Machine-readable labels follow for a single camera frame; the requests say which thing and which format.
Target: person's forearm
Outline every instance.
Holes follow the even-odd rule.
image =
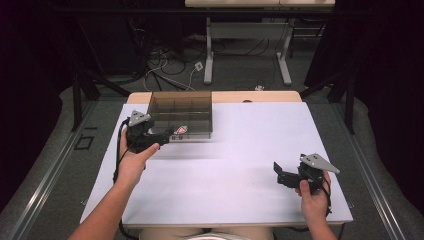
[[[113,239],[132,190],[114,185],[69,239]]]
[[[327,222],[320,222],[320,223],[314,223],[310,224],[309,231],[311,233],[312,239],[314,240],[336,240],[336,236],[334,235],[333,231],[331,231],[330,227],[328,226]]]

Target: desk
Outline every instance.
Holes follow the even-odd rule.
[[[240,102],[261,98],[265,102]],[[133,109],[145,112],[149,99],[150,93],[134,93],[123,106],[81,221],[112,186],[120,123]],[[273,162],[296,172],[300,153],[328,159],[306,103],[292,91],[213,92],[212,99],[210,142],[162,146],[147,162],[123,215],[124,225],[305,225],[300,198],[277,184]],[[333,213],[327,219],[332,225],[352,221],[337,178],[330,176]]]
[[[186,0],[186,7],[195,8],[332,8],[335,0]],[[206,19],[206,65],[204,83],[212,83],[212,38],[267,38],[283,39],[283,48],[277,52],[278,65],[285,85],[291,85],[286,57],[295,19],[286,23],[213,23]]]

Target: person's hand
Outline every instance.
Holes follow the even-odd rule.
[[[327,192],[330,189],[330,176],[327,171],[323,171],[324,188]],[[299,196],[302,197],[302,212],[305,217],[306,224],[311,227],[314,225],[326,223],[327,213],[327,196],[322,189],[316,191],[313,195],[309,190],[309,184],[307,180],[302,180],[299,184],[300,190],[296,189]]]
[[[119,149],[119,155],[122,160],[119,164],[118,179],[115,184],[124,185],[125,187],[130,187],[132,189],[140,181],[147,159],[149,159],[159,149],[159,144],[155,143],[143,152],[135,154],[127,150],[126,136],[127,129],[125,128],[122,131]]]

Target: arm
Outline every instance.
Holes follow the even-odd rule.
[[[159,144],[153,144],[139,154],[129,151],[125,153],[127,149],[126,129],[122,135],[120,142],[122,161],[119,164],[116,183],[69,239],[113,239],[115,236],[128,199],[140,181],[147,159],[159,149]]]
[[[328,185],[324,184],[324,187],[328,192],[331,180],[328,172],[326,171],[324,171],[324,178],[328,182]],[[311,195],[309,191],[309,184],[306,180],[302,180],[300,182],[300,190],[297,190],[297,192],[300,196],[302,196],[302,212],[305,217],[306,224],[309,227],[309,231],[311,232],[312,239],[337,239],[327,224],[327,197],[325,193],[320,190],[316,194]]]

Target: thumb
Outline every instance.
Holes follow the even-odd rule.
[[[302,194],[302,198],[305,200],[309,200],[311,198],[311,192],[309,190],[309,183],[306,180],[302,180],[299,183],[300,185],[300,193]]]
[[[147,159],[149,159],[153,154],[155,154],[157,152],[157,150],[159,149],[159,144],[158,143],[154,143],[152,146],[150,146],[148,149],[140,152],[137,154],[137,158],[146,162]]]

